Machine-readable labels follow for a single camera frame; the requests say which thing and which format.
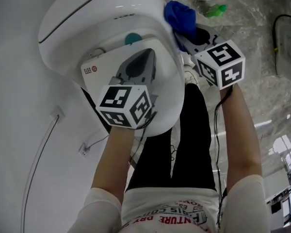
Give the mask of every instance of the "toilet tank lid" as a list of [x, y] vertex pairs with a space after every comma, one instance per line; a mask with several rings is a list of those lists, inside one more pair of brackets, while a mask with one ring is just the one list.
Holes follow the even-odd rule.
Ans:
[[56, 0], [45, 14], [40, 26], [38, 40], [42, 43], [62, 23], [91, 0]]

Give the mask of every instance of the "white box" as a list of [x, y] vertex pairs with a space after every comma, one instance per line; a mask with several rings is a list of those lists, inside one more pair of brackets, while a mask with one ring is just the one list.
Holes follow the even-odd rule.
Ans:
[[152, 104], [146, 85], [104, 85], [96, 109], [109, 125], [136, 129]]
[[245, 56], [232, 40], [194, 55], [199, 72], [220, 90], [244, 78]]

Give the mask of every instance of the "green bottle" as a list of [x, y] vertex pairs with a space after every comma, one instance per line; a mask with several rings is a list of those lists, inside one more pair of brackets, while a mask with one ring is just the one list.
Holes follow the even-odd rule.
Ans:
[[220, 17], [227, 10], [227, 5], [216, 4], [210, 8], [205, 17]]

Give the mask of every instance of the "gray floor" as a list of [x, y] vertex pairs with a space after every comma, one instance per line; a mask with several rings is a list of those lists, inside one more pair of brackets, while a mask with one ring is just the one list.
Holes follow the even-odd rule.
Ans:
[[[263, 161], [263, 176], [281, 169], [291, 149], [281, 154], [272, 152], [276, 139], [286, 135], [291, 142], [291, 82], [278, 77], [275, 72], [275, 54], [273, 50], [272, 26], [279, 14], [291, 15], [291, 0], [211, 0], [197, 2], [194, 0], [177, 0], [196, 10], [197, 22], [216, 28], [225, 39], [232, 39], [246, 56], [246, 72], [244, 81], [240, 82], [253, 121], [257, 124]], [[214, 4], [226, 4], [227, 12], [219, 18], [205, 18], [203, 14]], [[210, 126], [213, 132], [213, 113], [219, 102], [216, 87], [209, 87], [203, 78], [199, 80], [208, 107]], [[225, 127], [222, 112], [218, 118], [220, 139], [219, 169], [223, 179], [227, 173], [227, 154]], [[172, 132], [172, 144], [178, 146], [180, 137], [179, 123]], [[210, 147], [213, 169], [214, 138]], [[198, 150], [198, 137], [192, 139]]]

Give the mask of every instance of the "person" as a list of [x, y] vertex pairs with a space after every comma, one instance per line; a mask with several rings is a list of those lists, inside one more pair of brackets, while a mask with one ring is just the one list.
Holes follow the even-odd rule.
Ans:
[[[220, 91], [221, 98], [226, 92]], [[69, 233], [270, 232], [259, 142], [237, 84], [222, 107], [228, 173], [220, 229], [208, 111], [198, 86], [190, 83], [185, 87], [172, 177], [170, 129], [146, 139], [124, 192], [134, 130], [112, 127], [92, 188]]]

